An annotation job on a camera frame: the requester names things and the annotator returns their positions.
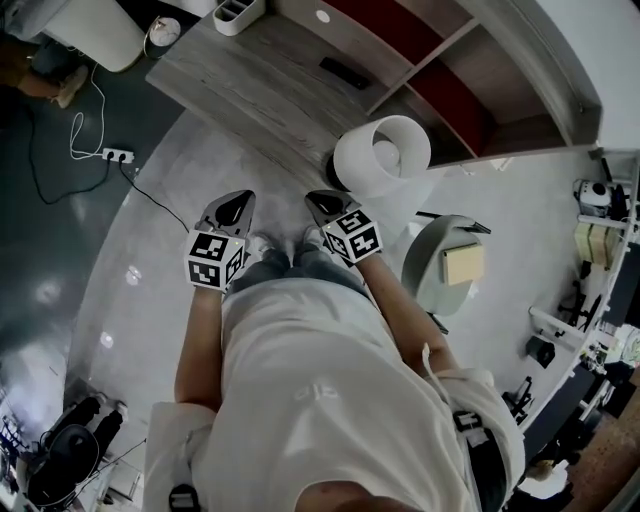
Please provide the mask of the white table lamp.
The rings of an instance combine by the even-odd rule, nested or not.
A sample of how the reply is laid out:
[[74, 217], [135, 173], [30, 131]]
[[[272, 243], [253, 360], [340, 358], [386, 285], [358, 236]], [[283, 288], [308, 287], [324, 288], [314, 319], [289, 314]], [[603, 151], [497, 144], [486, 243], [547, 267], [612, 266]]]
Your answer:
[[391, 115], [346, 132], [333, 153], [341, 185], [362, 197], [387, 195], [425, 171], [432, 148], [414, 119]]

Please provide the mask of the person's grey trousers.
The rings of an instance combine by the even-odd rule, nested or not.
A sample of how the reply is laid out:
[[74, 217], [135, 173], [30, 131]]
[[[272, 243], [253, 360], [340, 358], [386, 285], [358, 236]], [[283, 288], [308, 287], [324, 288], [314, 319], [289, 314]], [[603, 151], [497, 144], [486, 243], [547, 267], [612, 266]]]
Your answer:
[[323, 280], [349, 288], [365, 298], [368, 297], [364, 285], [353, 273], [336, 264], [322, 250], [309, 244], [295, 253], [293, 262], [289, 261], [283, 250], [267, 249], [260, 261], [250, 265], [239, 278], [233, 281], [227, 294], [239, 293], [268, 281], [291, 278]]

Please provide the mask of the stack of tan boxes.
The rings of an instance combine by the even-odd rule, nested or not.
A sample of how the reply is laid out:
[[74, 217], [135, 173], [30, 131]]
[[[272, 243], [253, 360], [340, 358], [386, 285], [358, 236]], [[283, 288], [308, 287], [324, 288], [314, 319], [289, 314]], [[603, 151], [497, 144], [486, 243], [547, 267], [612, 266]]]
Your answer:
[[609, 269], [621, 241], [621, 232], [613, 227], [579, 222], [574, 231], [579, 258]]

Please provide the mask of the black remote control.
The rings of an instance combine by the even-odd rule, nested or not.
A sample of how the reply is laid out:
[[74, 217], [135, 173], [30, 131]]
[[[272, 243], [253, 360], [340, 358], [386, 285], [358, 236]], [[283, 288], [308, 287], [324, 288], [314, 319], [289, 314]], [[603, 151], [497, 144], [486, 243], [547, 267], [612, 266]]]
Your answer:
[[370, 80], [367, 77], [333, 58], [324, 57], [319, 66], [357, 90], [365, 90], [370, 85]]

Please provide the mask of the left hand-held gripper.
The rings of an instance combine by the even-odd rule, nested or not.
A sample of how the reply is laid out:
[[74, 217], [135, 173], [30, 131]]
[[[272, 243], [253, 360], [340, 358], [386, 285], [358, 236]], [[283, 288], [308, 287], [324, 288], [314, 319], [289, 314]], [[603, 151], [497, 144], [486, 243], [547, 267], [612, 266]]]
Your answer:
[[226, 292], [245, 266], [247, 236], [256, 194], [231, 192], [211, 202], [191, 229], [185, 248], [185, 276], [197, 287]]

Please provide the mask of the black box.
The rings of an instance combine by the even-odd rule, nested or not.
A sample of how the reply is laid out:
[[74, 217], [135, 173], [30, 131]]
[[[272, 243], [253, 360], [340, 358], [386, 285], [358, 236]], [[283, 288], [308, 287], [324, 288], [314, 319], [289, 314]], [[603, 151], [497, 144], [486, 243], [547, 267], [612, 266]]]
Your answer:
[[553, 342], [532, 336], [525, 345], [526, 355], [542, 368], [546, 369], [555, 358], [556, 350]]

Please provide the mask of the small round waste basket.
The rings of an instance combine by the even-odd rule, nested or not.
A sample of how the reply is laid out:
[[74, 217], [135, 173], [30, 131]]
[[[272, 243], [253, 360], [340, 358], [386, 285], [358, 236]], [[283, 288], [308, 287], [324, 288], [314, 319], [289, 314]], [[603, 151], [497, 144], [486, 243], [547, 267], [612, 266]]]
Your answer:
[[178, 41], [181, 33], [182, 27], [177, 19], [157, 16], [147, 29], [143, 39], [144, 56], [154, 58], [150, 55], [151, 47], [168, 48]]

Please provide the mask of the grey wooden shelf cabinet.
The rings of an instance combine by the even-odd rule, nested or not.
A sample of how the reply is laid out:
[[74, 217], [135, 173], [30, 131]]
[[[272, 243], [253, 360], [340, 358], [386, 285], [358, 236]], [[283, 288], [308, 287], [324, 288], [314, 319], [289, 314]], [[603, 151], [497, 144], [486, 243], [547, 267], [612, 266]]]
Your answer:
[[403, 114], [436, 166], [593, 149], [602, 106], [537, 0], [271, 0], [370, 80], [370, 119]]

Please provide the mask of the person's right forearm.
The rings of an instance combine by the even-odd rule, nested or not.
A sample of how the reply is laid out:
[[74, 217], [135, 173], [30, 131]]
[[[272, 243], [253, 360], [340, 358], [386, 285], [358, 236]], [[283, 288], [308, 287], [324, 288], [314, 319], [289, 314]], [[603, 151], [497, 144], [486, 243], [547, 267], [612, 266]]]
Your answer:
[[356, 264], [404, 363], [420, 376], [458, 369], [450, 347], [433, 319], [398, 281], [379, 254]]

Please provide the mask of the tan cardboard box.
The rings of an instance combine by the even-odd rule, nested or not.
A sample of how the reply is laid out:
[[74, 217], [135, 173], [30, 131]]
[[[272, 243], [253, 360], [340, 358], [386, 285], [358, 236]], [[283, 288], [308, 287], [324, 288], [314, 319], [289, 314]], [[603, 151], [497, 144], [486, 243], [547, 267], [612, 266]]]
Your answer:
[[442, 252], [444, 281], [453, 286], [476, 281], [485, 273], [485, 251], [480, 244], [446, 249]]

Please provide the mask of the grey wooden desk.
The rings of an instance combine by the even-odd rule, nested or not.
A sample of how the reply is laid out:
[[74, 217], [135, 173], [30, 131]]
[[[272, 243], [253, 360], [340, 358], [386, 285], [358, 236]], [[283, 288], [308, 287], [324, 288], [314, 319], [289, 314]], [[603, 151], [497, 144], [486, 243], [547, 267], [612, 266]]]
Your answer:
[[267, 15], [240, 34], [194, 25], [148, 82], [301, 185], [323, 183], [338, 139], [369, 121], [366, 94], [320, 63], [341, 54], [306, 28]]

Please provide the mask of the white round device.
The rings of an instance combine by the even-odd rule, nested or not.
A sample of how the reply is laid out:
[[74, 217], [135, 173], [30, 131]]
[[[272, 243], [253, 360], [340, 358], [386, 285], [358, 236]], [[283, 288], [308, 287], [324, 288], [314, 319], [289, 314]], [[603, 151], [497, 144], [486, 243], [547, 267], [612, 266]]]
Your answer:
[[606, 183], [577, 180], [574, 183], [574, 198], [580, 213], [585, 216], [604, 218], [611, 206], [611, 189]]

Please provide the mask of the person's left forearm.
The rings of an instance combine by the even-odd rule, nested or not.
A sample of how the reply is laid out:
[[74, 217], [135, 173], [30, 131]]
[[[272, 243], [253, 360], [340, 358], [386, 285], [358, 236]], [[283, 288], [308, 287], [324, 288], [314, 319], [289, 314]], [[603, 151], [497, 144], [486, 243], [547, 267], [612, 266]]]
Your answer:
[[174, 383], [177, 403], [218, 412], [222, 404], [222, 294], [197, 287]]

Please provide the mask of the person's white shirt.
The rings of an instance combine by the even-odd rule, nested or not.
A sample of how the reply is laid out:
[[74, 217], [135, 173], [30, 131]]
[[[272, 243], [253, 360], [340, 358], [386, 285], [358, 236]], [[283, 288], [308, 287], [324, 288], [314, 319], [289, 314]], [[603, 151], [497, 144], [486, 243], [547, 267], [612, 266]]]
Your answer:
[[154, 405], [143, 512], [169, 512], [180, 484], [204, 512], [294, 512], [326, 482], [480, 512], [522, 476], [523, 436], [492, 375], [416, 374], [361, 294], [278, 279], [224, 300], [222, 321], [221, 407]]

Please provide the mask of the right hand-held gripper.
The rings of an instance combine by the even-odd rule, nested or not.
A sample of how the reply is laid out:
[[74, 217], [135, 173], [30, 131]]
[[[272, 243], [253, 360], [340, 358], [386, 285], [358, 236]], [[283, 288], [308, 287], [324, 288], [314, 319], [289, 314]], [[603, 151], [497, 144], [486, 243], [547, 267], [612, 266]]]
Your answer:
[[353, 204], [357, 201], [344, 191], [314, 190], [305, 196], [305, 205], [314, 221], [323, 226], [321, 230], [329, 249], [348, 265], [355, 265], [383, 249], [378, 223], [363, 208], [330, 222], [333, 211], [347, 211]]

